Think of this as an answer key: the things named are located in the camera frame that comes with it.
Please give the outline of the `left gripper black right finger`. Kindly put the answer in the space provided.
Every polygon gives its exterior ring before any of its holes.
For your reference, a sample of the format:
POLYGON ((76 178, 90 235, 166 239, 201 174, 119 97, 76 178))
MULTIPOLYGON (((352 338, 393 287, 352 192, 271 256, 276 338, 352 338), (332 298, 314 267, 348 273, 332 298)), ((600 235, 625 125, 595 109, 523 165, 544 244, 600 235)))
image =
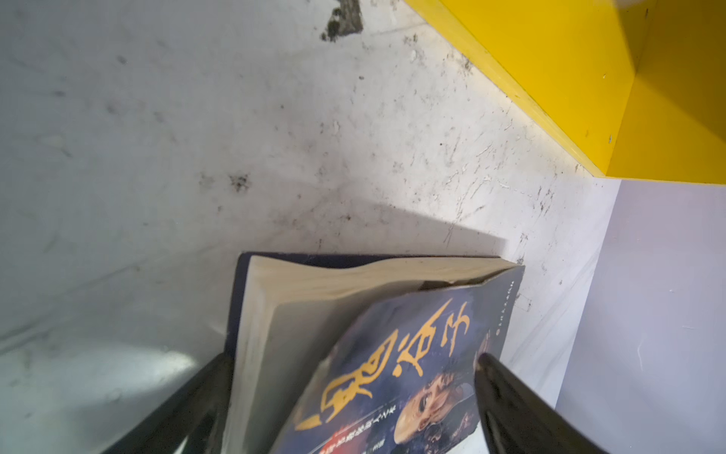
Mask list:
POLYGON ((491 453, 603 452, 489 353, 476 362, 475 391, 491 453))

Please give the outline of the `dark purple illustrated book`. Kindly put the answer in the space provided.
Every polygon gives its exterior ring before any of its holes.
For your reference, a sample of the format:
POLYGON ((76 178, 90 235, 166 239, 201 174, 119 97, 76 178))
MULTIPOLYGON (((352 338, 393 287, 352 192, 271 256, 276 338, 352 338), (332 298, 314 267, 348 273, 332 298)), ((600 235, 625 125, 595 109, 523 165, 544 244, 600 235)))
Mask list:
POLYGON ((244 253, 225 453, 483 453, 476 361, 525 269, 499 257, 244 253))

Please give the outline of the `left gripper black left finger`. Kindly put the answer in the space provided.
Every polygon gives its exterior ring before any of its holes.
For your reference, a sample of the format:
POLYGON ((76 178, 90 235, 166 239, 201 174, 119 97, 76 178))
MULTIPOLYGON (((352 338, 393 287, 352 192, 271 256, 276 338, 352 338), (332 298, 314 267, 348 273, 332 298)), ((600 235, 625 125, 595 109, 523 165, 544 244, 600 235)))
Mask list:
POLYGON ((234 360, 222 353, 107 453, 219 453, 229 411, 234 360))

